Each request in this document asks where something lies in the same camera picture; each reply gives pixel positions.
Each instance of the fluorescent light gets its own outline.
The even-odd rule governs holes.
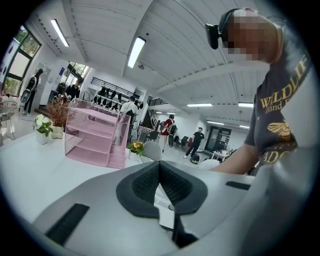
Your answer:
[[[253,108],[254,104],[253,103],[239,103],[239,107],[243,107],[243,108]]]
[[[188,107],[212,107],[211,103],[187,104]]]
[[[207,123],[209,124],[215,124],[215,125],[221,125],[221,126],[224,126],[225,124],[222,123],[222,122],[211,122],[211,121],[207,121]]]
[[[134,42],[131,54],[130,54],[130,58],[129,58],[129,62],[128,62],[128,66],[130,68],[134,68],[136,61],[138,59],[138,56],[142,50],[142,48],[144,47],[146,43],[146,40],[143,39],[142,37],[138,36]]]
[[[57,22],[57,20],[56,20],[56,19],[53,19],[53,20],[51,20],[51,23],[52,23],[55,31],[57,32],[58,36],[60,37],[62,43],[64,44],[64,46],[65,46],[65,47],[69,47],[69,44],[68,44],[68,42],[67,42],[64,34],[62,33],[62,31],[61,31],[61,29],[60,29],[60,26],[59,26],[59,24],[58,24],[58,22]]]

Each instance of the vase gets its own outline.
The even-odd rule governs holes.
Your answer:
[[[52,126],[52,133],[51,133],[51,138],[52,139],[62,139],[64,135],[64,128],[59,127],[59,126]]]
[[[129,155],[129,160],[130,161],[134,161],[134,162],[138,162],[140,159],[140,156],[136,153],[133,153],[130,151],[130,155]]]
[[[37,130],[35,131],[35,139],[40,145],[44,145],[48,143],[49,141],[49,136],[46,137],[45,133],[40,133]]]

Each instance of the white ceiling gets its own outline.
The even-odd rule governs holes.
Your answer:
[[[237,7],[257,9],[254,0],[52,0],[30,20],[63,59],[123,77],[187,113],[248,124],[252,110],[238,103],[253,101],[268,66],[233,63],[221,47],[210,48],[204,30],[205,23],[217,24]],[[53,42],[58,36],[51,19],[58,20],[70,47]],[[137,36],[146,44],[131,69],[127,63]],[[190,103],[213,107],[190,109]]]

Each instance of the person in red shirt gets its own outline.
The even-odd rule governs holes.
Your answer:
[[[169,115],[169,118],[163,124],[164,128],[162,129],[162,131],[160,133],[160,139],[159,139],[159,144],[162,148],[162,153],[165,150],[165,146],[167,144],[167,138],[170,133],[170,130],[171,130],[172,126],[175,124],[174,118],[175,118],[175,116],[173,114]]]

